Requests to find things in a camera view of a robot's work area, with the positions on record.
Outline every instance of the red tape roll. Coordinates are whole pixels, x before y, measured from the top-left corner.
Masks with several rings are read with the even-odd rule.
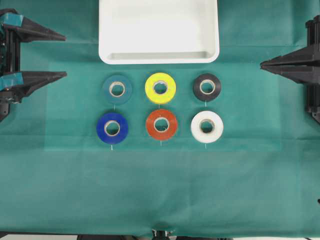
[[[165,119],[168,123],[168,128],[165,131],[159,131],[156,129],[156,121]],[[151,137],[159,141],[166,141],[172,138],[178,129],[178,121],[176,116],[165,109],[159,109],[153,111],[146,119],[146,130]]]

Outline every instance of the teal tape roll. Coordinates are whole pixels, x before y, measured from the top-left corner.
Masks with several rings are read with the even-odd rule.
[[[114,87],[122,87],[123,92],[116,95],[112,92]],[[131,97],[132,84],[130,80],[122,75],[113,75],[103,84],[102,91],[109,103],[115,105],[125,104]]]

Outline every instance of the tape roll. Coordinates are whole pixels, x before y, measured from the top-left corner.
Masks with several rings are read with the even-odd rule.
[[[123,91],[119,95],[113,94],[113,88],[122,87]],[[102,91],[109,103],[115,105],[125,104],[131,97],[132,84],[130,80],[122,75],[113,75],[108,77],[102,86]]]
[[[212,131],[205,133],[201,125],[209,122],[212,125]],[[191,122],[191,132],[193,137],[200,143],[210,144],[217,141],[224,132],[224,123],[221,117],[212,111],[199,112]]]
[[[210,84],[212,86],[211,92],[203,91],[203,84]],[[197,99],[203,102],[210,102],[216,99],[221,92],[221,82],[212,74],[206,73],[197,77],[193,84],[193,93]]]
[[[107,127],[110,124],[117,124],[118,131],[115,134],[109,134]],[[127,120],[119,113],[107,113],[103,115],[97,125],[96,133],[98,137],[106,144],[118,144],[126,139],[129,132]]]
[[[166,91],[159,94],[155,90],[157,84],[164,84]],[[151,75],[145,83],[145,93],[151,102],[155,104],[166,104],[170,102],[176,95],[176,82],[167,73],[158,72]]]
[[[156,122],[158,120],[166,120],[166,123],[168,125],[166,130],[159,131],[156,128]],[[178,130],[178,121],[176,116],[172,112],[165,109],[159,109],[152,112],[148,116],[145,126],[148,134],[151,137],[159,141],[166,141],[176,134]]]

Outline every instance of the green tablecloth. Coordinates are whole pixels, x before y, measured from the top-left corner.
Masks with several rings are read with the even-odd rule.
[[[148,235],[320,236],[320,126],[304,112],[305,90],[259,63],[306,45],[319,0],[220,0],[221,54],[211,64],[107,65],[98,56],[98,0],[0,0],[67,36],[22,46],[22,70],[67,71],[0,124],[0,231]],[[147,77],[170,73],[177,94],[164,106],[179,121],[160,146],[145,130],[157,108]],[[220,78],[207,107],[192,92],[201,73]],[[128,138],[110,147],[96,123],[113,109],[101,95],[121,73],[133,95],[116,108]],[[198,143],[193,116],[217,112],[223,137]]]

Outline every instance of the white tray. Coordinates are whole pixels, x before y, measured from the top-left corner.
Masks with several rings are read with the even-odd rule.
[[[107,64],[211,63],[219,51],[217,0],[99,0]]]

